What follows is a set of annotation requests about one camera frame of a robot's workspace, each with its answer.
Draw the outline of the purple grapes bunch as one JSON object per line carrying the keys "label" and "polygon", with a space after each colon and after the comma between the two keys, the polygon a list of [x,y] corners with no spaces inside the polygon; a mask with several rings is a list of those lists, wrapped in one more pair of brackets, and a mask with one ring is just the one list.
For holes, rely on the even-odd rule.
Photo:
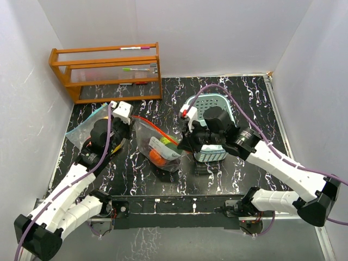
{"label": "purple grapes bunch", "polygon": [[169,172],[175,172],[179,168],[180,162],[181,162],[181,156],[182,151],[180,150],[180,153],[177,153],[176,151],[173,151],[169,149],[168,147],[163,144],[160,139],[157,139],[156,137],[151,137],[149,144],[148,144],[149,153],[151,150],[156,150],[163,158],[167,160],[167,164],[162,167],[158,167],[162,170],[169,171]]}

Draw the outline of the green white marker pen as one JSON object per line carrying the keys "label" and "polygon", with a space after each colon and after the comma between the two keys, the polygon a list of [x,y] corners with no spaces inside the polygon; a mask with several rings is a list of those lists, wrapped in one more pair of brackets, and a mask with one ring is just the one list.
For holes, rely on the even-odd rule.
{"label": "green white marker pen", "polygon": [[130,67],[123,67],[122,70],[123,71],[145,71],[145,72],[150,71],[150,69],[148,68],[130,68]]}

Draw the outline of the orange zip plastic bag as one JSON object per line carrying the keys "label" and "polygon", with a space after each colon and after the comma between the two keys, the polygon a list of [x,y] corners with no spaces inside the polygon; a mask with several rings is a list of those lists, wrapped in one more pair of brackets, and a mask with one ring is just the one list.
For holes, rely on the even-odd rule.
{"label": "orange zip plastic bag", "polygon": [[133,122],[138,150],[157,168],[176,172],[185,154],[179,140],[143,117],[133,116]]}

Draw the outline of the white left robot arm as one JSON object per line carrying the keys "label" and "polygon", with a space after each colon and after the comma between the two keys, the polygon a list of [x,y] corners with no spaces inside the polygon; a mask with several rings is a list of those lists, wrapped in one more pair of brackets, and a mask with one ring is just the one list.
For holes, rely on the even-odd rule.
{"label": "white left robot arm", "polygon": [[15,260],[30,260],[32,256],[51,260],[77,227],[93,216],[111,213],[111,198],[101,190],[92,191],[80,202],[76,200],[131,137],[132,127],[130,117],[111,116],[94,123],[63,180],[30,214],[21,214],[14,221],[18,243]]}

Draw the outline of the pink white marker pen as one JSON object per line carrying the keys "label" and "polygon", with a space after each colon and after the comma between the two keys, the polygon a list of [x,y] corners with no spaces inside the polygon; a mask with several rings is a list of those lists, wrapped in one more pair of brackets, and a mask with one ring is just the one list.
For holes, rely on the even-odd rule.
{"label": "pink white marker pen", "polygon": [[121,51],[126,51],[126,50],[147,50],[150,49],[150,46],[133,46],[133,47],[121,47]]}

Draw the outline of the blue zip top bag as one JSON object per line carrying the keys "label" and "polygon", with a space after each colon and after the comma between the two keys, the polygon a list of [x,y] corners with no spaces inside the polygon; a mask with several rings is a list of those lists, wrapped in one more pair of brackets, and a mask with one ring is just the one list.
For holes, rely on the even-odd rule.
{"label": "blue zip top bag", "polygon": [[104,103],[78,127],[65,136],[82,151],[85,148],[102,155],[107,141],[109,105]]}

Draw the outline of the wooden shelf rack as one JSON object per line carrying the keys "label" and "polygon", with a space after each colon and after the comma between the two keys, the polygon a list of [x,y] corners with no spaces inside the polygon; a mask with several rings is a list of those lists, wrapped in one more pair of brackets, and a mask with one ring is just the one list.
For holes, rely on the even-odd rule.
{"label": "wooden shelf rack", "polygon": [[[120,50],[121,47],[133,46],[150,46],[150,49]],[[163,97],[158,42],[107,47],[54,48],[49,55],[48,64],[74,104],[112,100],[160,100]],[[148,68],[150,71],[123,71],[123,67]],[[157,83],[158,93],[124,98],[81,98],[83,88],[87,86],[139,86],[136,82]]]}

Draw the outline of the orange pumpkin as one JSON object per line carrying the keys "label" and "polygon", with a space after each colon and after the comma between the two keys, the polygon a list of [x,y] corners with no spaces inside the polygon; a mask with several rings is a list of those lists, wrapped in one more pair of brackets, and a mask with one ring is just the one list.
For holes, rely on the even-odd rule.
{"label": "orange pumpkin", "polygon": [[167,160],[163,158],[156,150],[151,150],[149,157],[150,161],[158,167],[162,167],[167,164]]}

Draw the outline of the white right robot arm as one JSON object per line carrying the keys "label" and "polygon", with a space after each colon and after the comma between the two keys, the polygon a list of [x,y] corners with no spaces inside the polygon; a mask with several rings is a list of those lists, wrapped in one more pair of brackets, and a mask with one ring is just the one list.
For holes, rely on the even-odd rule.
{"label": "white right robot arm", "polygon": [[257,132],[236,127],[228,112],[211,107],[203,114],[205,126],[198,121],[197,108],[184,104],[179,112],[185,123],[178,148],[192,153],[204,145],[220,145],[230,155],[267,171],[291,189],[271,191],[251,187],[235,204],[225,203],[223,211],[237,216],[254,216],[274,211],[297,214],[305,222],[322,227],[337,200],[341,183],[332,177],[319,177],[279,153]]}

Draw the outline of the white plastic basket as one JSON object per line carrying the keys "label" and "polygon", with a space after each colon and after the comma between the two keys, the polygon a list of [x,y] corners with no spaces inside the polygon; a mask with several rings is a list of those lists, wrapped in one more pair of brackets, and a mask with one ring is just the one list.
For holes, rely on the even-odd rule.
{"label": "white plastic basket", "polygon": [[[197,108],[198,122],[202,126],[206,126],[203,119],[203,113],[211,107],[220,107],[222,110],[228,112],[232,122],[234,122],[230,102],[221,94],[201,94],[195,101],[194,107]],[[203,145],[200,152],[194,153],[194,158],[200,163],[209,163],[224,160],[227,155],[228,153],[222,148],[221,145]]]}

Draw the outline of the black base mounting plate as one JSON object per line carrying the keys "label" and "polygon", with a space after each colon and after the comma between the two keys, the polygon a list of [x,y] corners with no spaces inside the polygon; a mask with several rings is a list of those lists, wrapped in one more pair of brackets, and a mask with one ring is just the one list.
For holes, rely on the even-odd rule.
{"label": "black base mounting plate", "polygon": [[220,227],[239,229],[243,221],[261,223],[271,212],[232,213],[241,195],[112,196],[115,229]]}

